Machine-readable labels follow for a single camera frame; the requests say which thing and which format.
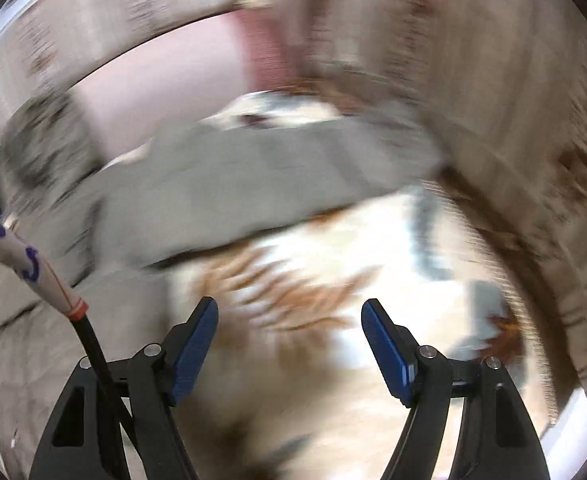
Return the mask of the striped floral back cushion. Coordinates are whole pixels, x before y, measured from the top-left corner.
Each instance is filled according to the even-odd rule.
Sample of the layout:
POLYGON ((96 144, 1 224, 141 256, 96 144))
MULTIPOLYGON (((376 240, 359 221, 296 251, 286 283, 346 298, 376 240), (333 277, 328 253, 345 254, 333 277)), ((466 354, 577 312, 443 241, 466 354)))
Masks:
POLYGON ((122 52, 244 0, 4 0, 0 122, 30 96, 74 84, 122 52))

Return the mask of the grey puffer hooded jacket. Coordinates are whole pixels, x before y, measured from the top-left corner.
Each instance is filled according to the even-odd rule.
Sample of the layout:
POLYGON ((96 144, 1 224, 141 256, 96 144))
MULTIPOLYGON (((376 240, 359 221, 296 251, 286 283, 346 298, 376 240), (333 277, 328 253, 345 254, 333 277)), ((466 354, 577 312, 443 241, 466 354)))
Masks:
POLYGON ((7 124, 0 201, 78 282, 106 262, 156 266, 397 192, 445 161, 415 108, 387 100, 295 127, 170 122, 108 164, 80 108, 56 92, 7 124))

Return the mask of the pink sofa backrest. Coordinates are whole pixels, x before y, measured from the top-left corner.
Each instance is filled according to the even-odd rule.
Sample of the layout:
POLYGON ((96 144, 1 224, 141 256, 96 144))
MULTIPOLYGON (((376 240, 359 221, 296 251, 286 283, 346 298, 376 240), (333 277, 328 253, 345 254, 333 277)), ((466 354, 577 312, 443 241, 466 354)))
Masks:
POLYGON ((198 122, 239 96, 294 79, 268 9, 240 9, 166 32, 80 80, 71 93, 113 159, 163 122, 198 122))

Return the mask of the striped floral side cushion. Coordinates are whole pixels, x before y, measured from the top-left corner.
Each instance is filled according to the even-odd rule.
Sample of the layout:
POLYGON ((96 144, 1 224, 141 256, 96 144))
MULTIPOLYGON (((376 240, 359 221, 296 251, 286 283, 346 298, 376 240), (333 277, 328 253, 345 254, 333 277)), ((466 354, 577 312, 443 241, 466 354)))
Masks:
POLYGON ((587 396, 587 19, 572 0, 273 0, 301 72, 415 100, 522 249, 587 396))

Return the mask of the leaf pattern fleece blanket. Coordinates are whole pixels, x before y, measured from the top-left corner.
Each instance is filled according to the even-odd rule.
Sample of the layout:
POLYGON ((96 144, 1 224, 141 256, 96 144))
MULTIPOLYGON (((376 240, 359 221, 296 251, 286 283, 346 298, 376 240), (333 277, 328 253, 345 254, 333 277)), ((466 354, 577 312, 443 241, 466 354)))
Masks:
MULTIPOLYGON (((387 100, 400 99, 262 91, 198 122, 295 127, 387 100)), ((500 359, 536 431, 558 415, 528 304, 438 172, 156 266, 106 262, 73 282, 52 264, 88 303, 110 361, 160 344, 200 298, 216 300, 218 327, 196 385, 171 410, 200 477, 376 479, 408 411, 390 396, 368 348, 359 315, 369 298, 451 359, 500 359)))

